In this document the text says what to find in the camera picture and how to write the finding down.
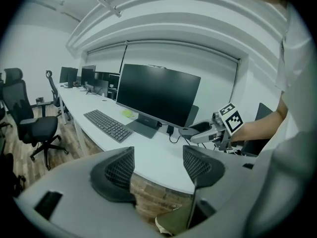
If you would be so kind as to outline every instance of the office chair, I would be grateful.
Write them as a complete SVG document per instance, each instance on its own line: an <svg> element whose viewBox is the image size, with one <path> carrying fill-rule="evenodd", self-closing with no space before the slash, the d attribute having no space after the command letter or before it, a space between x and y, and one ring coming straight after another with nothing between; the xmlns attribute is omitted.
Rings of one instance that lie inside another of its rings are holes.
<svg viewBox="0 0 317 238"><path fill-rule="evenodd" d="M52 88L52 93L53 93L53 104L55 107L57 107L58 110L58 115L56 117L59 117L61 115L61 111L60 111L60 101L59 101L59 97L58 97L58 91L54 85L53 82L53 78L52 78L52 72L50 70L46 71L46 77L48 78L51 88ZM69 111L67 109L67 107L65 106L64 112L67 114L68 116L68 120L70 121L70 116L69 116Z"/></svg>
<svg viewBox="0 0 317 238"><path fill-rule="evenodd" d="M3 178L4 187L7 187L11 196L17 197L24 190L26 181L24 176L16 176L13 172L13 154L4 154L5 139L0 138L0 177Z"/></svg>
<svg viewBox="0 0 317 238"><path fill-rule="evenodd" d="M32 144L33 147L41 143L42 145L33 151L30 157L32 161L35 161L34 156L44 150L45 166L50 170L48 165L49 148L63 150L65 154L68 154L64 147L51 145L57 138L61 141L61 137L55 135L57 118L41 117L35 119L27 97L25 82L22 80L22 71L19 68L4 69L4 71L6 72L6 81L3 85L2 97L16 123L19 139L25 144Z"/></svg>
<svg viewBox="0 0 317 238"><path fill-rule="evenodd" d="M2 102L2 88L3 88L3 81L0 79L0 120L2 120L5 117L5 108ZM3 121L2 123L0 123L0 137L5 137L1 129L7 126L10 126L12 128L12 125L7 122Z"/></svg>

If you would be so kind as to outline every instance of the keyboard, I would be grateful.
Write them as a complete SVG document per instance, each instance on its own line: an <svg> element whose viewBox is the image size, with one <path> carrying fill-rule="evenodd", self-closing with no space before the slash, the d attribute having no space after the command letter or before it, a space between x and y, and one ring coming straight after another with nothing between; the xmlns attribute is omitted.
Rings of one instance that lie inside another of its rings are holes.
<svg viewBox="0 0 317 238"><path fill-rule="evenodd" d="M84 116L88 118L95 126L102 130L106 135L121 143L128 136L131 135L132 130L115 119L110 118L99 110L93 110L85 113Z"/></svg>

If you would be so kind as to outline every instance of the black office chair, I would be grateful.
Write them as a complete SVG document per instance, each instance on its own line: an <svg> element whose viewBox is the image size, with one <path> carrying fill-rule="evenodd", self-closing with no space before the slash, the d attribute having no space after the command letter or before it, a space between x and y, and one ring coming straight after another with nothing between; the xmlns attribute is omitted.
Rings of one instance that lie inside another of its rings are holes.
<svg viewBox="0 0 317 238"><path fill-rule="evenodd" d="M51 88L52 88L52 93L53 93L53 104L55 107L60 108L60 102L59 102L59 97L58 97L58 91L54 85L53 78L52 78L52 72L50 70L46 71L46 77L48 78ZM64 112L68 116L68 120L70 121L70 116L69 116L69 111L67 107L65 106ZM61 115L61 111L58 110L58 115L56 117L59 117Z"/></svg>
<svg viewBox="0 0 317 238"><path fill-rule="evenodd" d="M6 72L6 81L3 85L2 97L16 123L19 139L25 144L32 144L33 147L41 143L42 145L33 151L30 157L32 161L35 161L34 156L44 150L45 166L50 170L48 165L49 148L63 150L65 154L68 154L64 147L51 145L57 138L61 141L61 137L55 135L57 118L41 117L35 119L27 97L25 82L22 80L22 71L19 68L4 69L4 71Z"/></svg>
<svg viewBox="0 0 317 238"><path fill-rule="evenodd" d="M0 79L0 120L2 120L5 117L5 108L2 101L2 88L3 88L3 80ZM3 121L0 123L0 137L5 137L1 129L7 126L10 126L12 128L12 125L7 122Z"/></svg>

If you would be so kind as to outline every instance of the chair base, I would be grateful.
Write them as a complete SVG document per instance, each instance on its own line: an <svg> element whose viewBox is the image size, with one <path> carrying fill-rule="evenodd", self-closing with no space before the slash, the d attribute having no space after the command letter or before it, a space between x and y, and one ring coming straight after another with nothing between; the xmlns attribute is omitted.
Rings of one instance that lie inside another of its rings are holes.
<svg viewBox="0 0 317 238"><path fill-rule="evenodd" d="M44 158L45 158L45 166L48 170L51 169L51 167L48 164L48 149L57 149L57 150L63 150L65 154L68 154L69 152L62 146L58 146L58 145L51 145L51 143L55 140L55 139L59 139L59 141L61 141L61 137L60 135L56 135L53 138L51 138L49 141L45 141L45 142L41 142L42 145L40 147L38 147L35 151L33 151L32 155L30 156L32 161L35 161L34 156L37 155L39 152L44 150Z"/></svg>

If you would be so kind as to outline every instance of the chair armrest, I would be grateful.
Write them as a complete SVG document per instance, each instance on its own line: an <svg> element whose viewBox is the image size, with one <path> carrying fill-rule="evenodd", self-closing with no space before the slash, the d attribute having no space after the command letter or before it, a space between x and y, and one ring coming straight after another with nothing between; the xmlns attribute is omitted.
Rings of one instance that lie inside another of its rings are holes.
<svg viewBox="0 0 317 238"><path fill-rule="evenodd" d="M20 122L20 126L28 127L28 126L34 124L37 120L38 120L37 118L31 118L31 119L22 120Z"/></svg>
<svg viewBox="0 0 317 238"><path fill-rule="evenodd" d="M52 104L50 101L49 102L42 102L42 103L38 103L37 106L38 107L45 107L45 106L48 106L50 104Z"/></svg>
<svg viewBox="0 0 317 238"><path fill-rule="evenodd" d="M50 104L52 104L50 101L37 104L38 107L42 107L42 117L45 117L45 107L50 105Z"/></svg>

